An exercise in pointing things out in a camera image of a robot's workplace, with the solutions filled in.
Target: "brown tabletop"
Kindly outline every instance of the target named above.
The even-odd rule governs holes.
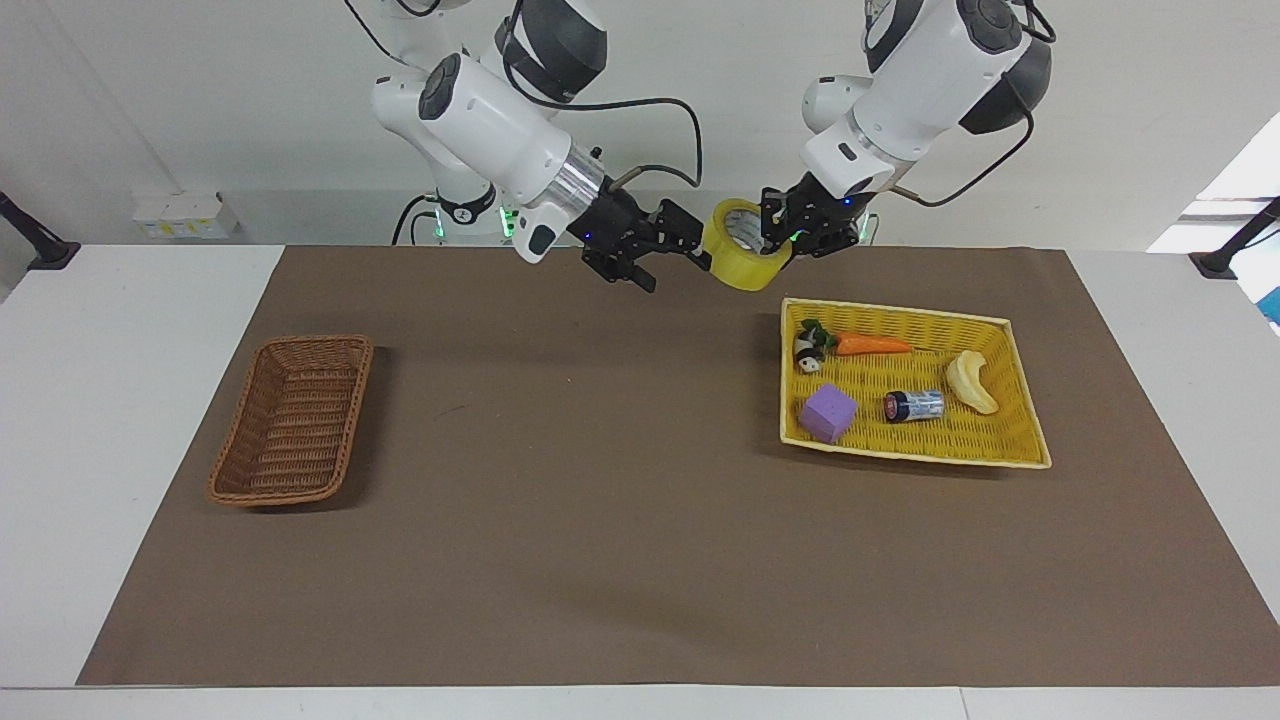
[[[1064,254],[285,250],[82,684],[1275,685],[1280,630]],[[783,296],[1010,318],[1052,470],[777,438]],[[378,351],[342,492],[205,500],[255,347]],[[163,402],[163,398],[151,398]]]

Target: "white table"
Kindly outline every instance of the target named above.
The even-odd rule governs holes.
[[[74,689],[280,252],[90,246],[0,305],[0,717],[1280,717],[1280,688]],[[1185,258],[1071,259],[1277,614],[1280,338]],[[1248,419],[1206,420],[1228,391]]]

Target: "purple block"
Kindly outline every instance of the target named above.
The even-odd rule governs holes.
[[[827,445],[836,445],[849,432],[858,414],[858,401],[833,384],[824,384],[804,404],[800,424]]]

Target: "brown wicker basket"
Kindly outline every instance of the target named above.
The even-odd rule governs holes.
[[[282,337],[259,347],[209,498],[253,507],[338,492],[372,357],[364,336]]]

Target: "banana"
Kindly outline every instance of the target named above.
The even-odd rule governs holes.
[[[982,387],[982,369],[986,365],[987,359],[982,352],[965,350],[947,366],[947,382],[961,402],[983,415],[995,415],[1000,411],[1000,404]]]

